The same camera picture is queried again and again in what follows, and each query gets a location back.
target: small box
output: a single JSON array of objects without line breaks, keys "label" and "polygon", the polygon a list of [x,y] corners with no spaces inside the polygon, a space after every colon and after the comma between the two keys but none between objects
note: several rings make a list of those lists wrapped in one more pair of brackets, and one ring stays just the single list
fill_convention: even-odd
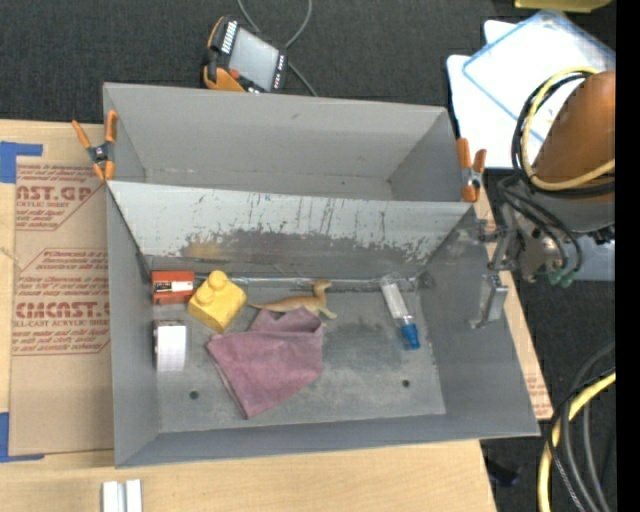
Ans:
[{"label": "small box", "polygon": [[153,322],[153,352],[156,370],[179,372],[187,358],[187,326],[179,320]]},{"label": "small box", "polygon": [[188,270],[151,272],[151,296],[154,304],[188,302],[194,292],[195,273]]}]

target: toy dinosaur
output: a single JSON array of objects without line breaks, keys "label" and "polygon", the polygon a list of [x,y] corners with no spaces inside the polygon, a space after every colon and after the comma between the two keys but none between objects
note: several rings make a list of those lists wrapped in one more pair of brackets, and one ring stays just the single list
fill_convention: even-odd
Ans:
[{"label": "toy dinosaur", "polygon": [[250,303],[249,305],[258,309],[268,309],[269,311],[274,311],[276,313],[287,313],[304,306],[316,315],[323,313],[327,318],[336,318],[338,315],[327,309],[327,298],[324,291],[330,286],[331,281],[327,279],[319,279],[313,283],[313,296],[296,295],[266,304]]}]

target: yellow wire coil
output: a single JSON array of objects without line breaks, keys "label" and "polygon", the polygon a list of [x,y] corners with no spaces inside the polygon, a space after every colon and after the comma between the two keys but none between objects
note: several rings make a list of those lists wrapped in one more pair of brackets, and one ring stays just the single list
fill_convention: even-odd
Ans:
[{"label": "yellow wire coil", "polygon": [[549,92],[549,89],[553,87],[553,84],[555,84],[560,78],[564,78],[565,76],[570,75],[571,73],[597,74],[598,70],[589,66],[568,68],[563,71],[560,71],[559,73],[556,73],[551,78],[549,78],[542,85],[542,87],[538,91],[538,94],[536,94],[531,104],[531,108],[529,109],[529,113],[527,114],[527,117],[525,119],[524,128],[522,131],[522,168],[524,169],[531,183],[533,183],[538,188],[541,188],[542,190],[558,191],[558,190],[566,190],[569,188],[578,187],[593,179],[596,179],[602,176],[603,174],[610,172],[616,166],[616,162],[614,158],[609,162],[597,167],[593,171],[590,171],[582,176],[578,176],[577,178],[561,181],[558,183],[549,183],[537,177],[535,174],[535,171],[533,170],[533,167],[531,167],[531,164],[529,163],[528,146],[529,146],[529,135],[531,133],[531,125],[533,123],[533,118],[536,112],[538,111],[538,108],[540,108],[540,104],[544,100],[547,92]]}]

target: pink cloth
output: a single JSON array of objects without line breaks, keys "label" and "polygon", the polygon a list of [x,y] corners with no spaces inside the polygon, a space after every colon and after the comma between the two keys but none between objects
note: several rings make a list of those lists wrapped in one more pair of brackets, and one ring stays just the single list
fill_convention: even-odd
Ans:
[{"label": "pink cloth", "polygon": [[284,402],[322,373],[322,322],[306,308],[260,310],[246,332],[207,344],[214,366],[246,419]]}]

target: wire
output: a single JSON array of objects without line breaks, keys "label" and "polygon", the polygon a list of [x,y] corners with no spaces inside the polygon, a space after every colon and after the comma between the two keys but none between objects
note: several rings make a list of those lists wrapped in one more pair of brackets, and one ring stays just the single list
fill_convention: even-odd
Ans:
[{"label": "wire", "polygon": [[[576,71],[574,73],[570,73],[568,74],[566,77],[559,79],[557,82],[554,82],[553,85],[551,86],[551,88],[549,89],[548,93],[542,97],[541,103],[539,105],[538,108],[542,107],[542,105],[544,105],[544,103],[551,98],[551,96],[558,90],[560,89],[562,86],[564,86],[565,84],[572,82],[574,80],[582,80],[586,77],[588,77],[590,74],[584,71]],[[511,163],[513,165],[513,168],[516,171],[519,171],[519,174],[522,175],[522,178],[526,181],[529,182],[529,178],[526,174],[526,172],[524,171],[524,169],[522,168],[521,162],[523,161],[523,157],[522,157],[522,133],[523,133],[523,129],[522,126],[525,122],[525,120],[527,119],[527,116],[529,115],[529,112],[531,110],[531,105],[533,103],[534,98],[538,95],[538,93],[540,92],[540,90],[542,89],[542,87],[544,86],[543,84],[540,84],[527,98],[527,100],[525,101],[525,103],[522,106],[522,109],[520,110],[520,114],[518,115],[518,119],[516,121],[516,129],[513,132],[513,136],[512,136],[512,140],[511,140]],[[581,199],[581,198],[589,198],[589,197],[596,197],[596,196],[600,196],[603,194],[607,194],[610,192],[613,192],[615,190],[615,182],[613,181],[609,181],[607,183],[600,183],[597,185],[590,185],[588,187],[579,187],[579,188],[570,188],[570,189],[566,189],[566,190],[554,190],[552,191],[552,195],[554,197],[560,197],[560,198],[568,198],[568,199]],[[541,190],[535,190],[533,189],[532,192],[538,192],[541,193]]]},{"label": "wire", "polygon": [[550,182],[546,182],[541,180],[540,178],[538,178],[535,175],[535,171],[533,170],[533,168],[531,167],[531,164],[529,163],[529,158],[528,158],[528,145],[529,145],[529,134],[531,132],[531,124],[533,123],[533,118],[536,114],[536,112],[538,111],[538,109],[540,108],[543,99],[547,96],[547,93],[549,92],[549,90],[553,87],[554,83],[558,80],[558,79],[562,79],[565,76],[572,74],[572,73],[589,73],[589,74],[596,74],[598,73],[598,71],[595,68],[591,68],[591,67],[576,67],[576,68],[569,68],[566,69],[564,71],[561,71],[559,73],[556,73],[555,75],[553,75],[551,78],[549,78],[540,88],[540,90],[538,91],[538,93],[536,94],[536,96],[533,99],[533,102],[531,104],[531,108],[529,109],[529,113],[527,114],[527,117],[525,119],[524,122],[524,129],[522,132],[522,161],[520,162],[520,164],[522,165],[522,168],[524,169],[525,173],[527,174],[527,177],[529,178],[529,181],[531,181],[531,183],[533,183],[535,186],[537,186],[538,188],[542,189],[542,190],[547,190],[547,191],[559,191],[559,190],[566,190],[566,189],[570,189],[570,188],[575,188],[578,187],[580,185],[584,185],[585,183],[588,183],[589,181],[592,181],[596,178],[599,178],[600,176],[603,176],[609,172],[611,172],[613,169],[615,169],[615,158],[610,160],[609,162],[606,162],[603,165],[600,165],[599,167],[597,167],[596,169],[582,175],[582,176],[578,176],[577,178],[572,178],[566,181],[561,181],[558,183],[550,183]]},{"label": "wire", "polygon": [[[590,402],[596,395],[602,392],[616,381],[616,372],[613,371],[609,375],[600,378],[592,384],[578,397],[571,402],[569,409],[569,419],[572,420],[578,412],[584,407],[584,405]],[[555,448],[560,440],[561,427],[560,423],[555,423],[552,429],[552,445]],[[545,444],[545,448],[542,454],[542,460],[540,461],[539,468],[539,482],[538,482],[538,500],[541,512],[551,512],[551,505],[549,501],[549,477],[551,473],[551,448],[549,442]]]},{"label": "wire", "polygon": [[[581,245],[578,243],[576,238],[573,236],[573,234],[571,233],[569,228],[567,228],[567,226],[558,217],[556,217],[551,212],[549,212],[548,210],[546,210],[545,208],[543,208],[542,206],[537,204],[532,199],[530,199],[528,197],[525,197],[525,196],[522,196],[520,194],[517,194],[516,192],[514,192],[513,190],[510,189],[510,187],[513,187],[514,185],[516,185],[520,181],[521,181],[520,177],[517,174],[514,174],[514,175],[509,176],[509,177],[501,180],[500,182],[498,182],[497,189],[498,189],[498,193],[500,194],[501,198],[507,204],[509,204],[509,206],[511,206],[514,210],[516,210],[517,212],[522,214],[525,218],[527,218],[528,220],[533,222],[540,231],[542,231],[549,238],[551,238],[551,240],[553,240],[553,242],[556,244],[556,246],[557,246],[557,248],[560,251],[560,254],[562,256],[561,270],[565,270],[567,268],[567,266],[568,266],[569,256],[568,256],[566,250],[564,249],[564,244],[561,242],[561,240],[558,238],[558,236],[549,228],[549,226],[552,226],[552,227],[562,231],[562,233],[573,244],[573,246],[575,248],[575,251],[576,251],[575,264],[574,264],[574,266],[573,266],[573,268],[571,270],[569,270],[569,271],[567,271],[565,273],[565,276],[569,275],[570,273],[578,272],[580,270],[580,268],[582,267],[582,263],[583,263],[583,259],[584,259],[583,250],[582,250]],[[516,200],[518,200],[521,203],[523,203],[524,205],[526,205],[529,208],[529,210],[527,210],[527,209],[523,208],[522,206],[519,206],[518,204],[516,204],[512,199],[510,199],[508,197],[508,195],[512,196]],[[537,210],[537,212],[539,214],[541,214],[543,217],[546,217],[546,219],[541,219],[539,216],[534,214],[531,211],[531,209]]]},{"label": "wire", "polygon": [[[609,352],[611,352],[614,349],[614,347],[615,347],[615,342],[605,345],[604,347],[599,349],[597,352],[595,352],[589,359],[587,359],[587,361],[580,368],[579,372],[576,374],[576,377],[574,378],[574,384],[577,382],[580,382],[580,380],[584,378],[584,375],[586,375],[586,373],[594,366],[594,364],[598,362],[600,359],[602,359],[603,357],[605,357]],[[589,381],[584,383],[583,386],[581,387],[574,385],[572,388],[572,392],[569,394],[567,398],[565,398],[561,402],[560,406],[554,413],[551,420],[552,429],[550,431],[550,436],[545,443],[542,459],[540,461],[540,466],[539,466],[538,504],[539,504],[539,510],[541,512],[551,511],[551,505],[549,501],[549,479],[550,479],[552,462],[555,462],[558,468],[558,472],[560,473],[560,476],[562,477],[565,483],[565,486],[567,487],[567,490],[569,491],[569,494],[572,500],[574,501],[575,505],[578,507],[579,510],[585,510],[582,504],[582,501],[578,498],[575,491],[573,490],[573,487],[571,485],[571,482],[569,481],[568,475],[564,470],[564,467],[560,462],[560,459],[556,452],[556,446],[559,443],[561,432],[564,432],[565,436],[568,433],[568,429],[566,425],[563,425],[562,422],[559,421],[559,418],[560,418],[560,415],[563,415],[563,416],[566,416],[568,421],[573,420],[573,418],[580,412],[580,410],[588,406],[591,400],[596,395],[598,395],[608,386],[612,385],[615,382],[615,380],[616,380],[616,373],[615,373],[615,367],[613,367],[612,369],[605,372],[601,376],[594,379],[590,379]],[[571,467],[570,469],[572,471],[572,476],[574,478],[576,476],[579,476],[579,471],[577,471],[577,468]],[[584,494],[587,497],[586,498],[587,501],[591,499],[588,491],[585,492]],[[602,503],[605,504],[603,506],[603,509],[608,510],[608,506],[606,505],[606,500],[604,500],[604,496],[602,496],[602,500],[603,501],[601,502],[601,505]],[[593,500],[591,500],[590,506],[594,511],[599,510],[595,506],[595,504],[593,504]]]},{"label": "wire", "polygon": [[[249,15],[249,12],[247,11],[247,9],[244,6],[244,4],[242,3],[242,0],[236,0],[236,3],[238,4],[238,8],[240,9],[240,11],[242,12],[242,15],[247,20],[247,23],[249,23],[249,25],[251,25],[251,27],[253,27],[253,30],[255,30],[256,32],[262,32],[262,30],[260,30],[258,25],[253,21],[253,19]],[[311,19],[311,13],[312,12],[313,12],[313,0],[308,0],[308,2],[307,2],[307,14],[306,14],[302,24],[300,25],[300,28],[298,30],[296,30],[295,34],[293,34],[293,36],[291,36],[289,41],[287,41],[287,43],[285,44],[285,48],[286,49],[289,49],[291,46],[293,46],[298,41],[298,39],[300,38],[302,33],[307,28],[307,25],[309,24],[309,20]],[[293,65],[293,63],[291,61],[289,61],[289,60],[288,60],[288,66],[291,69],[291,71],[293,71],[293,74],[298,77],[298,80],[300,80],[300,82],[302,82],[302,85],[304,85],[304,87],[307,89],[307,91],[309,91],[309,93],[312,96],[318,96],[318,93],[311,86],[309,81],[302,75],[302,73],[298,70],[298,68],[295,67]]]},{"label": "wire", "polygon": [[[572,386],[571,389],[575,389],[579,383],[584,379],[584,376],[587,374],[587,372],[591,369],[591,367],[602,357],[604,357],[605,355],[607,355],[609,352],[611,352],[614,348],[613,344],[609,344],[606,345],[605,347],[603,347],[601,350],[599,350],[598,352],[596,352],[596,354],[594,354],[594,356],[592,356],[587,363],[585,363],[581,370],[576,374],[573,382],[572,382]],[[586,459],[587,459],[587,468],[589,469],[589,467],[593,468],[593,476],[592,476],[592,484],[594,484],[594,488],[596,490],[596,496],[597,496],[597,500],[600,502],[600,506],[602,507],[602,510],[605,510],[606,512],[610,512],[610,508],[609,505],[607,504],[606,498],[604,497],[604,494],[602,493],[602,489],[600,488],[600,482],[598,481],[597,477],[595,476],[595,464],[593,463],[593,453],[591,450],[591,443],[590,440],[588,438],[588,434],[589,434],[589,406],[588,404],[585,405],[584,408],[584,413],[583,413],[583,426],[585,427],[583,430],[583,438],[585,439],[585,448],[586,448]],[[565,456],[567,457],[567,463],[569,465],[569,468],[571,470],[571,473],[574,477],[574,480],[576,482],[576,484],[578,485],[578,489],[580,491],[580,493],[582,494],[582,496],[584,497],[585,501],[587,502],[587,504],[589,505],[589,507],[592,510],[598,510],[598,507],[596,506],[593,498],[591,497],[586,484],[584,483],[584,480],[582,479],[582,477],[580,476],[580,471],[578,470],[578,466],[575,460],[575,456],[573,453],[573,447],[571,444],[571,430],[569,428],[569,410],[568,408],[565,407],[565,410],[562,414],[562,431],[564,432],[564,437],[562,439],[562,447],[564,449],[564,453]]]}]

